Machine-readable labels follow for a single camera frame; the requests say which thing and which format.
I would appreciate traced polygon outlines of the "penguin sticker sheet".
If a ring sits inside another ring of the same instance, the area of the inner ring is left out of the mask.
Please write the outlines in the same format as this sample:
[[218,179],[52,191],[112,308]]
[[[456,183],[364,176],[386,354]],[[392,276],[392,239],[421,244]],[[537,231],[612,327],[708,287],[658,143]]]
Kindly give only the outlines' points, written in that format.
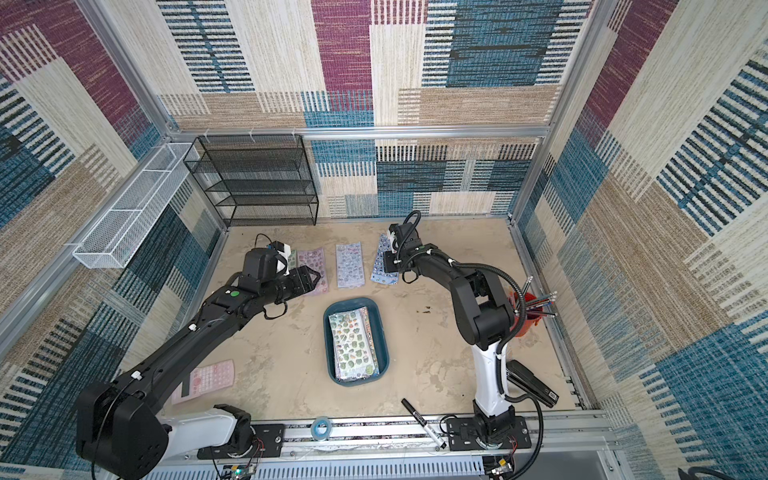
[[398,282],[397,272],[388,273],[385,271],[384,254],[391,251],[391,242],[387,234],[381,234],[376,250],[371,281],[381,285],[395,285]]

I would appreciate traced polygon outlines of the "pink purple sticker sheet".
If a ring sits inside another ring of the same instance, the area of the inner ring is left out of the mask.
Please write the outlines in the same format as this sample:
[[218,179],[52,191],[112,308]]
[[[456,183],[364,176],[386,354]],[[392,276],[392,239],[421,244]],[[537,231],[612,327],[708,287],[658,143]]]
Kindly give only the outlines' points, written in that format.
[[315,289],[309,293],[310,296],[317,296],[328,292],[328,280],[326,275],[325,252],[322,247],[315,250],[302,250],[297,254],[298,264],[308,266],[320,274],[320,279]]

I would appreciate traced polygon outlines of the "light blue sticker sheet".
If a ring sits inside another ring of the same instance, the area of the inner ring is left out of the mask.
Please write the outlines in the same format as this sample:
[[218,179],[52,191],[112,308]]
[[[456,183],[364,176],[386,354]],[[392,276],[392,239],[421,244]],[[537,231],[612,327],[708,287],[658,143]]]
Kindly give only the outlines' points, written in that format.
[[358,288],[365,284],[362,245],[360,242],[336,246],[337,286]]

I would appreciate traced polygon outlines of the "teal plastic storage box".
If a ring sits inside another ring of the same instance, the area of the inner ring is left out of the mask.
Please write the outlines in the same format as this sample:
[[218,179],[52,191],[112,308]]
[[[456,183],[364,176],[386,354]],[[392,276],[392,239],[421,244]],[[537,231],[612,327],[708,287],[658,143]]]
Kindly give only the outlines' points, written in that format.
[[390,363],[378,305],[359,297],[330,305],[323,316],[330,378],[345,387],[378,380]]

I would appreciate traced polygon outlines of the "white green frog sticker sheet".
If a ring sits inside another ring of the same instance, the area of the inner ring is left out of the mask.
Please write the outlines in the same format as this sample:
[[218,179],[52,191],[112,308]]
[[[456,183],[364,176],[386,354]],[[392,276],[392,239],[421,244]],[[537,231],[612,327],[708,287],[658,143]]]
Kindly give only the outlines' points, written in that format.
[[380,365],[366,307],[331,314],[328,318],[335,378],[342,383],[367,380],[380,374]]

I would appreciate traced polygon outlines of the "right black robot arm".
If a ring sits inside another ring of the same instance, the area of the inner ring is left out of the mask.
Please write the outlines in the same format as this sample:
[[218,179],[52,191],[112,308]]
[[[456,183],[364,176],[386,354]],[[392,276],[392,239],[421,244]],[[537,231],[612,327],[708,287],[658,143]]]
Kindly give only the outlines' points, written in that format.
[[517,303],[512,304],[502,283],[514,290],[519,286],[496,267],[462,263],[436,245],[424,244],[411,221],[390,225],[388,237],[391,250],[384,254],[386,272],[412,272],[450,293],[457,329],[473,352],[478,439],[485,446],[502,443],[515,425],[513,404],[519,400],[510,395],[507,386],[507,346],[521,329],[519,313],[525,307],[523,294],[517,292]]

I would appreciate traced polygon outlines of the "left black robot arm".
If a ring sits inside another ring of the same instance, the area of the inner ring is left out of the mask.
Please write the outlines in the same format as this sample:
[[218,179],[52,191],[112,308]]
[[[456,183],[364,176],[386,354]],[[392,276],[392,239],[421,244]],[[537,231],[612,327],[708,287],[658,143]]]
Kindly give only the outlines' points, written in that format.
[[77,455],[122,479],[141,479],[178,453],[249,445],[250,418],[233,407],[182,421],[158,414],[200,362],[253,317],[315,290],[320,273],[289,268],[288,251],[281,242],[248,251],[242,270],[205,299],[186,326],[131,370],[85,388],[75,402]]

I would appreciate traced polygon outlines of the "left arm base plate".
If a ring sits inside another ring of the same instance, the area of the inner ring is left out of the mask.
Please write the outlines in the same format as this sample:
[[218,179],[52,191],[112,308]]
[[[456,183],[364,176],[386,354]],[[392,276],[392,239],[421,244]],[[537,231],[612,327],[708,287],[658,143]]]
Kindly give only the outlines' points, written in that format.
[[244,462],[248,459],[277,458],[281,455],[286,425],[283,423],[252,423],[249,440],[244,450],[238,446],[225,444],[201,448],[197,451],[198,460],[237,460]]

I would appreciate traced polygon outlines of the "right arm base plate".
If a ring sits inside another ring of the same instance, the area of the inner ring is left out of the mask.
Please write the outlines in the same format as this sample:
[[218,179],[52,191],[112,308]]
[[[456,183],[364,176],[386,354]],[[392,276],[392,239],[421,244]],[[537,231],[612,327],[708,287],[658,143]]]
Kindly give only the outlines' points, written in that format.
[[530,449],[530,429],[524,417],[516,416],[514,425],[498,438],[485,442],[480,438],[472,417],[445,415],[439,421],[450,451]]

